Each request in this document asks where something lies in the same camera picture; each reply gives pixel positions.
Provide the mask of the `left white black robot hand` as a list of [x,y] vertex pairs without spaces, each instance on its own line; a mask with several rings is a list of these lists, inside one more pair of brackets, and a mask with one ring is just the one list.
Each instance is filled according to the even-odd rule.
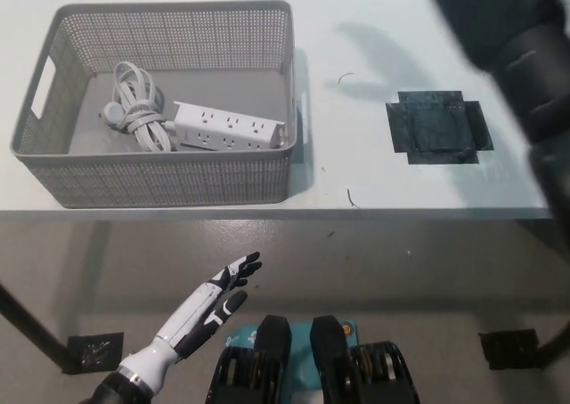
[[260,269],[258,252],[225,266],[202,283],[177,308],[157,337],[185,360],[208,341],[247,300],[242,288],[248,277]]

